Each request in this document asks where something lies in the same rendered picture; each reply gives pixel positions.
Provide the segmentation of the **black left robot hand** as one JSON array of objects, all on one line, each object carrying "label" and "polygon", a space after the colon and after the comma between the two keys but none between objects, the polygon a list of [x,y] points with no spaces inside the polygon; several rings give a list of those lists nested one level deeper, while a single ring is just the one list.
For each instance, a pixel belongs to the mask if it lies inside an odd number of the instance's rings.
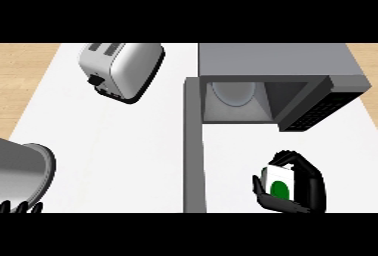
[{"label": "black left robot hand", "polygon": [[43,211],[43,203],[39,202],[30,206],[27,201],[23,201],[15,209],[11,209],[11,201],[5,200],[0,203],[0,213],[41,213]]}]

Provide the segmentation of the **grey microwave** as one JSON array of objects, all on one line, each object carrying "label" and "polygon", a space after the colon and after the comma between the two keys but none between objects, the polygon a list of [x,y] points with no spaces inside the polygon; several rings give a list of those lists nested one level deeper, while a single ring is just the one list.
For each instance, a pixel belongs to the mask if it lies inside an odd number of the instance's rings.
[{"label": "grey microwave", "polygon": [[199,45],[203,122],[303,132],[371,88],[345,44]]}]

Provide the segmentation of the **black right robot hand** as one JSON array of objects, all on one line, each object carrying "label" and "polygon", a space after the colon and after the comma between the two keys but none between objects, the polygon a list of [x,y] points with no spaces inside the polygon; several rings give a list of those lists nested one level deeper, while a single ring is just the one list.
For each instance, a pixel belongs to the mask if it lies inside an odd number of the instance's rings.
[{"label": "black right robot hand", "polygon": [[268,209],[283,213],[324,214],[327,211],[327,190],[323,173],[300,153],[283,150],[275,154],[271,165],[284,167],[293,164],[294,199],[274,197],[263,188],[262,180],[253,176],[253,192],[258,203]]}]

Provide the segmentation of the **white milk carton green label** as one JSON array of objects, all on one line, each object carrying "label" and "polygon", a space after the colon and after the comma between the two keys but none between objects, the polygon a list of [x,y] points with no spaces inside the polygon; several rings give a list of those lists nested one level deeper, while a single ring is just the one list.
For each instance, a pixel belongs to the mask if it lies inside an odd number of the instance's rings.
[{"label": "white milk carton green label", "polygon": [[294,171],[292,169],[268,165],[262,170],[261,180],[269,195],[284,200],[294,199]]}]

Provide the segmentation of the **grey microwave door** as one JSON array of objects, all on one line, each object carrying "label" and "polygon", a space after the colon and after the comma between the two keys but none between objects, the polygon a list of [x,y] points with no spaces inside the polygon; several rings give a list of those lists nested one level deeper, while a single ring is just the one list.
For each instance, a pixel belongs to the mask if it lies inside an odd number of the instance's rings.
[{"label": "grey microwave door", "polygon": [[200,79],[184,85],[184,212],[206,213],[206,173]]}]

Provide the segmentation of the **silver toaster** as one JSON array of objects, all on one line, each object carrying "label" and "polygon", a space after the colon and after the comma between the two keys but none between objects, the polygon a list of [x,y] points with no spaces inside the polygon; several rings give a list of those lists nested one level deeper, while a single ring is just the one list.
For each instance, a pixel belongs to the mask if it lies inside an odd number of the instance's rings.
[{"label": "silver toaster", "polygon": [[156,78],[165,57],[160,43],[89,43],[79,65],[97,92],[135,104]]}]

